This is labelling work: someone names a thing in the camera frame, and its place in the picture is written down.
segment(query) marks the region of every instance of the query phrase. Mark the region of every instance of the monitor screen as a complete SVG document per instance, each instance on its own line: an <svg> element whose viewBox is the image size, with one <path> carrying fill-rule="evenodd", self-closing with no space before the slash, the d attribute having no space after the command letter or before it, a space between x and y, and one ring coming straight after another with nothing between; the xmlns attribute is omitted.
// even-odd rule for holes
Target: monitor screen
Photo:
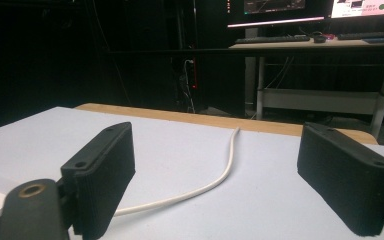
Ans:
<svg viewBox="0 0 384 240"><path fill-rule="evenodd" d="M322 21L330 14L322 0L226 0L229 28Z"/></svg>
<svg viewBox="0 0 384 240"><path fill-rule="evenodd" d="M384 0L226 0L229 28L384 16Z"/></svg>
<svg viewBox="0 0 384 240"><path fill-rule="evenodd" d="M331 18L384 15L384 0L335 0Z"/></svg>

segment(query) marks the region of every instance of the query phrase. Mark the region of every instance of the cable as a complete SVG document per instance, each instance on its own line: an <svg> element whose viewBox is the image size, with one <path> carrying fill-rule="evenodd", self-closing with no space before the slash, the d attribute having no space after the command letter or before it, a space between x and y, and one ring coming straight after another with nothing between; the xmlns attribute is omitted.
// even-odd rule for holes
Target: cable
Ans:
<svg viewBox="0 0 384 240"><path fill-rule="evenodd" d="M186 76L186 90L187 93L184 93L185 95L188 95L188 99L190 101L191 107L188 107L188 112L189 108L192 108L192 112L195 113L195 106L193 105L193 99L192 99L192 94L191 91L189 90L189 76L188 76L188 70L186 69L186 63L194 63L193 60L185 60L183 63L183 70L185 71L185 76Z"/></svg>
<svg viewBox="0 0 384 240"><path fill-rule="evenodd" d="M252 120L255 118L255 116L257 116L257 113L254 113L254 115L252 115L252 117L249 119L249 120Z"/></svg>
<svg viewBox="0 0 384 240"><path fill-rule="evenodd" d="M263 7L265 7L266 6L266 4L268 3L269 1L266 1L265 3L263 3L262 5L261 5L261 7L258 9L258 12L260 12L261 11L261 9L263 9Z"/></svg>
<svg viewBox="0 0 384 240"><path fill-rule="evenodd" d="M304 34L304 35L306 35L306 36L309 36L309 35L310 35L310 34L307 33L306 31L304 31L304 30L302 29L301 26L298 27L298 30L299 30L302 34Z"/></svg>
<svg viewBox="0 0 384 240"><path fill-rule="evenodd" d="M292 62L294 61L294 59L295 59L295 57L292 57L292 59L289 61L289 64L288 64L288 66L286 67L285 71L283 72L283 74L282 74L282 78L281 78L281 79L279 80L279 82L277 83L276 88L279 88L280 84L283 82L283 79L285 78L286 73L288 73L288 70L289 70L289 68L291 67L291 64L292 64Z"/></svg>
<svg viewBox="0 0 384 240"><path fill-rule="evenodd" d="M273 83L275 83L277 78L280 76L280 74L283 73L283 71L285 71L285 69L288 67L289 64L290 64L289 63L289 57L286 57L286 61L283 64L282 69L279 71L279 73L277 73L277 75L273 78L273 80L271 80L271 82L265 88L269 88Z"/></svg>
<svg viewBox="0 0 384 240"><path fill-rule="evenodd" d="M172 197L172 198L168 198L168 199L165 199L165 200L160 200L160 201L157 201L157 202L148 203L148 204L144 204L144 205L140 205L140 206L136 206L136 207L117 209L117 211L114 214L114 217L118 217L118 216L122 216L122 215L127 215L127 214L131 214L131 213L142 212L142 211L146 211L146 210L150 210L150 209L154 209L154 208L160 208L160 207L165 207L165 206L173 205L175 203L178 203L178 202L187 200L189 198L193 198L193 197L196 197L198 195L201 195L201 194L203 194L203 193L205 193L205 192L207 192L207 191L217 187L220 183L222 183L229 176L229 174L230 174L230 172L232 170L233 154L234 154L234 146L235 146L235 137L236 137L236 134L239 132L239 130L240 130L240 128L237 127L233 131L233 133L232 133L232 135L230 137L229 161L228 161L228 163L226 165L226 168L225 168L224 172L214 182L212 182L212 183L210 183L210 184L208 184L208 185L206 185L204 187L198 188L196 190L193 190L193 191L184 193L182 195L179 195L177 197Z"/></svg>
<svg viewBox="0 0 384 240"><path fill-rule="evenodd" d="M104 33L104 29L102 29L101 21L99 20L99 17L98 17L98 11L96 10L95 0L91 0L91 1L92 1L92 5L93 5L93 12L95 14L96 25L98 26L99 32L101 33L101 38L105 43L106 51L109 51L110 45L108 44L107 37L105 36L105 33ZM127 102L129 103L130 106L133 106L132 102L130 101L129 95L127 94L127 89L124 85L123 78L121 77L121 73L120 73L120 69L118 67L117 61L114 59L114 57L111 57L111 60L112 60L113 64L115 65L115 68L117 71L117 76L118 76L118 79L120 80L121 88L123 89L123 92L126 95Z"/></svg>

